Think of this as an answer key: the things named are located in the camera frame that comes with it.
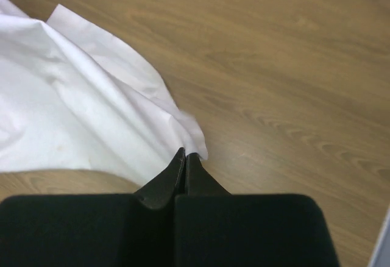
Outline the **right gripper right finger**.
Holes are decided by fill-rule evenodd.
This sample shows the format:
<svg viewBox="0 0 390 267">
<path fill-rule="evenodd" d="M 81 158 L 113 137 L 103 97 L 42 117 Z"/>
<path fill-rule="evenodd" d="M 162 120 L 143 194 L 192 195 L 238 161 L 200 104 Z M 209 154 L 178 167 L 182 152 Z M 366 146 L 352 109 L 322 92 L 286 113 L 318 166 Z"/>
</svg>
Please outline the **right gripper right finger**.
<svg viewBox="0 0 390 267">
<path fill-rule="evenodd" d="M 209 174 L 197 154 L 186 158 L 185 193 L 189 196 L 228 196 L 230 193 Z"/>
</svg>

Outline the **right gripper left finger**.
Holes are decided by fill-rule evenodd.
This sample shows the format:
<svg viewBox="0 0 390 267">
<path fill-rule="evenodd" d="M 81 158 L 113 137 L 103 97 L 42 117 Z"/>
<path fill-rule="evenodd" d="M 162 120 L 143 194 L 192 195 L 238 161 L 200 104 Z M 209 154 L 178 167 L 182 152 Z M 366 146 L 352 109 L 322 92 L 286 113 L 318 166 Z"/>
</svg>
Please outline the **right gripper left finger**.
<svg viewBox="0 0 390 267">
<path fill-rule="evenodd" d="M 165 208 L 181 192 L 185 162 L 185 149 L 180 148 L 169 165 L 133 195 L 151 210 Z"/>
</svg>

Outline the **white t shirt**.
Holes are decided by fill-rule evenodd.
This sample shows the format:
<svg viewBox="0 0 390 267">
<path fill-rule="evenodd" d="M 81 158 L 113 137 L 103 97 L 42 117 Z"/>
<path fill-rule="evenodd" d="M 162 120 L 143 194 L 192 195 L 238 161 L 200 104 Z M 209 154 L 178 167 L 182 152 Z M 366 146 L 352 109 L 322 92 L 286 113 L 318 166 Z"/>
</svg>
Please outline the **white t shirt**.
<svg viewBox="0 0 390 267">
<path fill-rule="evenodd" d="M 87 169 L 144 185 L 176 152 L 207 159 L 197 121 L 131 46 L 62 5 L 1 0 L 1 171 Z"/>
</svg>

